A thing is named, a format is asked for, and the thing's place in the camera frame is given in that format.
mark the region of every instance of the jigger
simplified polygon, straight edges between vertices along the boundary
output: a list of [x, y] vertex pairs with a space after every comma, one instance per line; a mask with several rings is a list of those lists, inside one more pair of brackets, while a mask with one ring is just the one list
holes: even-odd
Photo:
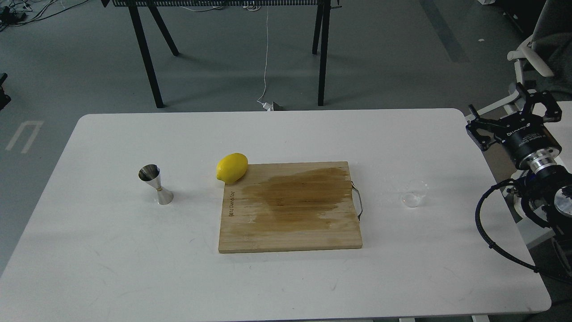
[[139, 178], [157, 190], [159, 205], [173, 201], [173, 193], [161, 186], [160, 169], [155, 164], [147, 164], [139, 170]]

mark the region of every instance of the clear glass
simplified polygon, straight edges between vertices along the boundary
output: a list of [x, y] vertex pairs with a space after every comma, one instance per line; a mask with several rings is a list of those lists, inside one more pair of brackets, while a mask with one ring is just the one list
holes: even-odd
[[428, 186], [424, 181], [411, 180], [401, 194], [401, 201], [410, 208], [415, 208], [423, 202], [427, 195]]

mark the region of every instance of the black table leg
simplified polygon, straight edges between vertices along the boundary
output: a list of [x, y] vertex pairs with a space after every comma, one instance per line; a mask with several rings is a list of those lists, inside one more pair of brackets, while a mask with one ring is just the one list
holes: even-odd
[[143, 58], [145, 70], [147, 71], [147, 78], [149, 78], [149, 85], [151, 85], [151, 91], [153, 92], [153, 98], [155, 99], [155, 105], [157, 108], [163, 108], [165, 106], [163, 105], [163, 99], [161, 98], [161, 91], [159, 90], [159, 84], [157, 83], [157, 76], [155, 76], [155, 70], [153, 69], [153, 62], [151, 61], [151, 54], [149, 54], [147, 40], [145, 40], [145, 33], [143, 32], [143, 25], [141, 24], [139, 11], [137, 10], [137, 7], [128, 8], [129, 14], [131, 15], [131, 21], [133, 22], [133, 29], [135, 29], [135, 36], [137, 37], [137, 42], [139, 43], [141, 57]]
[[155, 22], [157, 23], [159, 30], [163, 34], [163, 37], [165, 38], [167, 45], [169, 45], [169, 49], [173, 53], [173, 56], [178, 56], [179, 52], [177, 50], [177, 46], [175, 46], [173, 38], [171, 37], [171, 34], [167, 30], [167, 26], [165, 26], [165, 22], [163, 21], [163, 18], [161, 18], [159, 10], [157, 10], [157, 7], [148, 7], [148, 8], [149, 11], [151, 11], [151, 15], [153, 15], [153, 18], [155, 19]]
[[322, 40], [320, 51], [320, 79], [318, 82], [318, 106], [324, 106], [325, 68], [328, 61], [329, 14], [332, 0], [324, 1], [324, 19], [322, 21]]
[[312, 44], [312, 54], [318, 54], [318, 42], [320, 41], [320, 28], [322, 17], [324, 16], [324, 5], [318, 5], [316, 12], [316, 26], [314, 27], [314, 43]]

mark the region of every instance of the yellow lemon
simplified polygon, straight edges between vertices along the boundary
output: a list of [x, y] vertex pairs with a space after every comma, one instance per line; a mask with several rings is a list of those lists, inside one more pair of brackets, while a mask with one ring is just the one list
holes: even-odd
[[248, 159], [244, 154], [233, 153], [222, 158], [216, 166], [216, 178], [225, 183], [234, 183], [246, 173]]

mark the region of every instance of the gray chair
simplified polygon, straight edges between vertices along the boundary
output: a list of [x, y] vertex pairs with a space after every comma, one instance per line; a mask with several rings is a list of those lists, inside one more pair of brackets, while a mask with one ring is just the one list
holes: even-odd
[[[540, 74], [537, 86], [529, 92], [550, 91], [556, 101], [572, 101], [572, 1], [547, 0], [533, 34], [509, 52], [507, 59], [514, 62], [516, 83], [527, 83], [526, 70]], [[500, 107], [508, 114], [522, 109], [514, 83], [509, 86], [509, 96], [478, 112], [482, 115]]]

